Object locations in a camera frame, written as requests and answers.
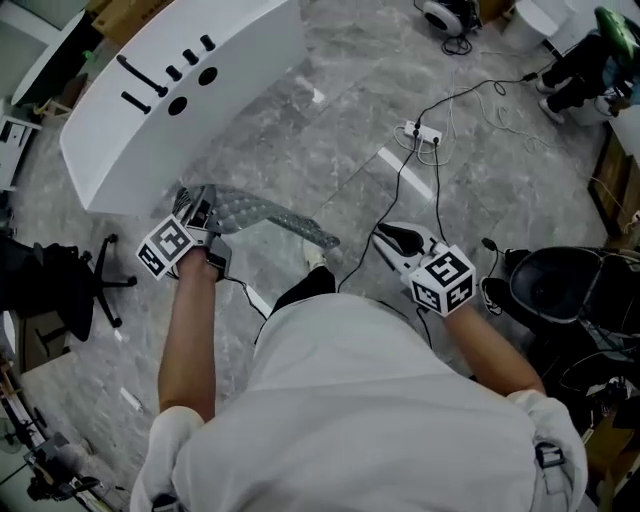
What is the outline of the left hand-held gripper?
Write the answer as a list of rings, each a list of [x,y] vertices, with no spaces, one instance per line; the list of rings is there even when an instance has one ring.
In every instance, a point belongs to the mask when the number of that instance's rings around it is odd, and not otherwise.
[[[231,248],[212,231],[218,230],[213,213],[215,192],[202,192],[195,205],[195,227],[191,219],[194,200],[186,187],[175,197],[172,215],[163,219],[141,242],[136,251],[138,260],[156,279],[174,272],[177,263],[193,248],[205,250],[206,261],[218,269],[219,278],[227,277],[231,263]]]

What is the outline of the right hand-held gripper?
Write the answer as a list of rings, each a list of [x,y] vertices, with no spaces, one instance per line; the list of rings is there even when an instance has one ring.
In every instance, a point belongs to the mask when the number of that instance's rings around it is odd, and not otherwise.
[[[476,294],[476,269],[456,246],[448,246],[424,226],[383,222],[373,235],[374,247],[390,268],[408,274],[414,301],[447,317]]]

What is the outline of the grey patterned cloth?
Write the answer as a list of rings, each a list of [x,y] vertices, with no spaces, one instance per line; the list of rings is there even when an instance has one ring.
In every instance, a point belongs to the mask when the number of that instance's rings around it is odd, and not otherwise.
[[[207,184],[187,188],[194,200],[191,219],[187,225],[195,227],[195,205],[202,192],[215,192],[216,202],[213,213],[216,216],[218,230],[222,235],[235,234],[262,221],[269,221],[303,239],[322,247],[333,249],[340,240],[324,231],[313,219],[295,212],[270,200],[239,188]]]

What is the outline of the person's right forearm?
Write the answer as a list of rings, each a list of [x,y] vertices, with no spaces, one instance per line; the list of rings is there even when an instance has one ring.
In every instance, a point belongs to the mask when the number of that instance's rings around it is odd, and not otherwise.
[[[502,396],[528,390],[546,394],[531,364],[470,304],[445,317],[444,325],[481,385]]]

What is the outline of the person's left forearm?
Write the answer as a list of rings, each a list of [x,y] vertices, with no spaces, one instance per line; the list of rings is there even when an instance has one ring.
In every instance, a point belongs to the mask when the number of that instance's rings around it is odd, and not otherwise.
[[[214,326],[219,272],[204,250],[192,249],[177,264],[178,284],[158,375],[162,412],[189,408],[208,422],[215,416]]]

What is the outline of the person's white shoe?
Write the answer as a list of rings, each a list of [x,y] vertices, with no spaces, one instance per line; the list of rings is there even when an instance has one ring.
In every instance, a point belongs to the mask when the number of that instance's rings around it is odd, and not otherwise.
[[[322,247],[304,239],[302,243],[302,251],[304,260],[310,271],[327,266],[327,259]]]

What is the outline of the person's black trouser leg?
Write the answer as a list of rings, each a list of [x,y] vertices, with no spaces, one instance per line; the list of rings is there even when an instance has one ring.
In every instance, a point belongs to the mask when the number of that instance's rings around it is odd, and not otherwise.
[[[334,274],[326,266],[318,266],[310,270],[304,279],[279,297],[268,318],[288,305],[318,295],[334,294],[335,292]]]

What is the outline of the black sneaker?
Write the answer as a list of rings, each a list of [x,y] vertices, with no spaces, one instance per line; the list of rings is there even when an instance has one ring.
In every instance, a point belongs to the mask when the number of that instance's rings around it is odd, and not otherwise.
[[[500,316],[503,312],[505,293],[508,291],[507,282],[486,276],[480,280],[479,287],[486,310],[491,315]]]

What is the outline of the white power strip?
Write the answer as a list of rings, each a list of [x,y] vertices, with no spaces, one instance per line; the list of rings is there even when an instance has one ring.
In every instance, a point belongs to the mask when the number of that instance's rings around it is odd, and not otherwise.
[[[405,123],[403,131],[407,137],[415,137],[419,142],[434,145],[440,144],[443,141],[443,136],[440,131],[424,125],[416,126],[412,121]]]

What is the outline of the black hand shower bar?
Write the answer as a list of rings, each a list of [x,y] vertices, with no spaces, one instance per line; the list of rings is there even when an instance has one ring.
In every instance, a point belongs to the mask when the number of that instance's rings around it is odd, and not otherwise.
[[[127,91],[123,91],[121,93],[121,98],[124,99],[129,104],[131,104],[132,106],[134,106],[135,108],[137,108],[138,110],[140,110],[144,115],[148,115],[151,111],[150,105],[143,103],[142,101],[140,101],[139,99],[137,99]]]

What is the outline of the black curved bathtub faucet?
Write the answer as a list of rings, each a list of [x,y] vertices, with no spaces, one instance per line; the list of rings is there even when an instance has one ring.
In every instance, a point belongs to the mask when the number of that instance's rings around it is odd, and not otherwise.
[[[147,77],[145,74],[143,74],[141,71],[139,71],[138,69],[136,69],[133,65],[131,65],[128,61],[128,59],[122,55],[122,54],[118,54],[116,56],[116,61],[127,71],[129,72],[131,75],[133,75],[136,79],[140,80],[141,82],[143,82],[145,85],[147,85],[148,87],[150,87],[151,89],[153,89],[157,95],[159,97],[165,97],[168,94],[168,88],[166,86],[162,86],[158,83],[156,83],[155,81],[153,81],[151,78]]]

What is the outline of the black office chair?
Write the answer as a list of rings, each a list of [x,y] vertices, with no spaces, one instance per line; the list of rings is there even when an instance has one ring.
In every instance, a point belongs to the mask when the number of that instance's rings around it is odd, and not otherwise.
[[[113,315],[104,291],[137,285],[134,276],[124,281],[103,279],[107,249],[118,241],[111,234],[101,245],[97,261],[76,246],[52,244],[43,247],[23,245],[0,235],[0,312],[14,311],[23,317],[54,312],[63,326],[40,340],[47,343],[66,332],[81,342],[90,334],[94,303],[98,302],[112,327],[122,320]]]

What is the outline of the person's white shirt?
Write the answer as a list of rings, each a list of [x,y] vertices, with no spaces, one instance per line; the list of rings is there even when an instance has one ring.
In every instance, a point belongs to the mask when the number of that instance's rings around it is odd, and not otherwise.
[[[562,448],[542,470],[535,445]],[[575,512],[588,480],[566,407],[454,372],[381,304],[321,295],[265,324],[246,389],[211,421],[154,421],[131,512]]]

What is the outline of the black moulded seat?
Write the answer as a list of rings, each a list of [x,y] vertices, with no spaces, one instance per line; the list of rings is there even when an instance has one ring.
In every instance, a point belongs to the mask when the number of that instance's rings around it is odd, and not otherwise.
[[[587,321],[640,336],[640,253],[592,247],[547,247],[528,254],[509,280],[522,307],[547,321]]]

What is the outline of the small wooden stool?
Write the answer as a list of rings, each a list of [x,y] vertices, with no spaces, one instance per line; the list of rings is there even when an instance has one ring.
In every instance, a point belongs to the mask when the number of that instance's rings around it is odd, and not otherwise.
[[[87,73],[77,75],[64,86],[59,95],[50,98],[41,106],[34,106],[33,114],[40,118],[68,118],[89,83]]]

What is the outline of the white shelf unit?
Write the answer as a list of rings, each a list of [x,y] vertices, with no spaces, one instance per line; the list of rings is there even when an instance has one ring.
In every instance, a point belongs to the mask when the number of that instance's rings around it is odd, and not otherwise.
[[[42,126],[0,97],[0,191],[15,189],[16,172],[32,135]]]

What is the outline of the cardboard box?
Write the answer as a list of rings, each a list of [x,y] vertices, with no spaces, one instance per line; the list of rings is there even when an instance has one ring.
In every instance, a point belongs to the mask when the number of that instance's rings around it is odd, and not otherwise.
[[[122,47],[173,0],[110,0],[92,26]]]

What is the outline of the wooden board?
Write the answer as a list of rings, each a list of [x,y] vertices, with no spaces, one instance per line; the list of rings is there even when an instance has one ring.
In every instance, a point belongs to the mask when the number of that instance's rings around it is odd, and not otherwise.
[[[629,237],[640,226],[640,166],[608,123],[587,190],[610,239]]]

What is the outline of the white round appliance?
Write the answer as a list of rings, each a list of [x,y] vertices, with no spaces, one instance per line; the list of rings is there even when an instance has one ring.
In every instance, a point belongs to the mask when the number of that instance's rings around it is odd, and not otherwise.
[[[436,30],[447,36],[460,36],[472,18],[468,0],[425,0],[423,17]]]

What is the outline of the white bin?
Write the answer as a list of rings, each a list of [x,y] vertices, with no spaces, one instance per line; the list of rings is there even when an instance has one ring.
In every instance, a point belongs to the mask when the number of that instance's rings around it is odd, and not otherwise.
[[[504,42],[520,53],[528,52],[559,29],[556,0],[517,0],[503,31]]]

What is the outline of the black tripod equipment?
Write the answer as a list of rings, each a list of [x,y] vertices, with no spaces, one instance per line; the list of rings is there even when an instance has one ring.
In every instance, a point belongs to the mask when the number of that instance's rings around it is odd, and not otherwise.
[[[6,414],[0,417],[0,450],[27,449],[23,455],[24,466],[33,473],[27,494],[33,501],[76,499],[100,484],[99,479],[82,475],[71,459],[63,454],[63,449],[69,446],[64,439],[52,437],[37,444],[33,439],[37,434],[35,422],[20,421],[6,398],[0,398],[0,406]]]

